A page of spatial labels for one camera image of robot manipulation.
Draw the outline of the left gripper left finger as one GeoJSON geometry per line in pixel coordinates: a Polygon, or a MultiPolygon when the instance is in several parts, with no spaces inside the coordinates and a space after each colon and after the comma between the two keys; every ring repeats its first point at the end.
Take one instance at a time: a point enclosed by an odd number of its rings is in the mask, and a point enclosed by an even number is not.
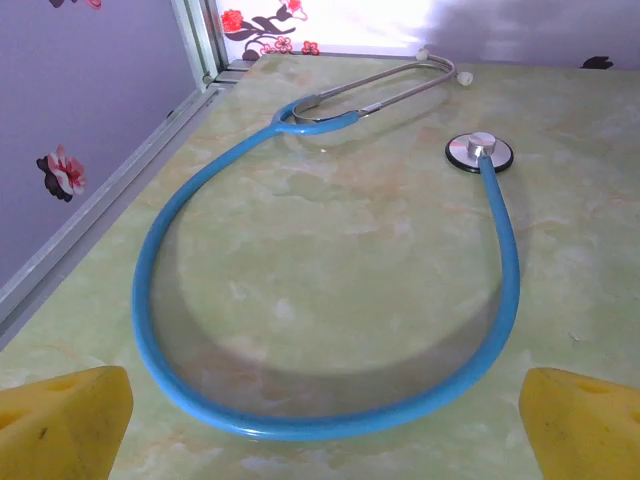
{"type": "Polygon", "coordinates": [[[108,480],[132,410],[120,366],[0,390],[0,480],[108,480]]]}

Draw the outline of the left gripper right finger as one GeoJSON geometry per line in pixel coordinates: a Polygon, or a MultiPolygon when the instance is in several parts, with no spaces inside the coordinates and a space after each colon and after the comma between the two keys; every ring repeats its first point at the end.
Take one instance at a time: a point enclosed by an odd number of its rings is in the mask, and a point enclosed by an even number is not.
{"type": "Polygon", "coordinates": [[[640,389],[534,368],[519,412],[544,480],[640,480],[640,389]]]}

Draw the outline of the blue stethoscope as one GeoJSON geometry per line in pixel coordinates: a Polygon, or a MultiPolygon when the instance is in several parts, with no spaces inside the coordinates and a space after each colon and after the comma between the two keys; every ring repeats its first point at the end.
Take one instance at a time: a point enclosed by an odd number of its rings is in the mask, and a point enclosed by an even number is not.
{"type": "Polygon", "coordinates": [[[500,247],[501,293],[495,320],[474,354],[440,383],[406,400],[352,414],[324,417],[268,417],[216,404],[192,389],[172,369],[154,335],[151,284],[155,260],[171,223],[188,200],[227,166],[279,134],[318,135],[344,129],[360,119],[418,93],[454,79],[468,86],[474,76],[456,64],[421,49],[414,61],[348,84],[297,99],[279,109],[270,124],[220,155],[186,181],[160,210],[142,244],[131,292],[134,338],[144,365],[164,394],[185,413],[216,429],[254,439],[273,441],[324,441],[379,432],[410,423],[448,405],[471,389],[492,367],[504,349],[515,324],[521,291],[520,263],[514,230],[497,175],[514,162],[514,152],[504,140],[488,133],[457,135],[444,148],[451,165],[481,176],[500,247]],[[407,70],[440,71],[430,80],[386,100],[335,116],[313,118],[306,111],[344,92],[407,70]]]}

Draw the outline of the aluminium table side rail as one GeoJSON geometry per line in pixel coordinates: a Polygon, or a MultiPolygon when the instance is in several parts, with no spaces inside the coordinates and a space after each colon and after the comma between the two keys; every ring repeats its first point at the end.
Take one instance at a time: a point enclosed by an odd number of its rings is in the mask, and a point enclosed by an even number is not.
{"type": "Polygon", "coordinates": [[[191,94],[0,288],[0,351],[13,340],[232,86],[191,94]]]}

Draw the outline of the aluminium frame post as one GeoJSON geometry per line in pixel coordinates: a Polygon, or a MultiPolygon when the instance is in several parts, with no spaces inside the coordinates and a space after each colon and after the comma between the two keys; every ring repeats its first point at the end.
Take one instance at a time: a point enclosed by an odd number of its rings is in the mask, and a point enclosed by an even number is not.
{"type": "Polygon", "coordinates": [[[215,0],[170,0],[200,91],[207,89],[229,64],[215,0]]]}

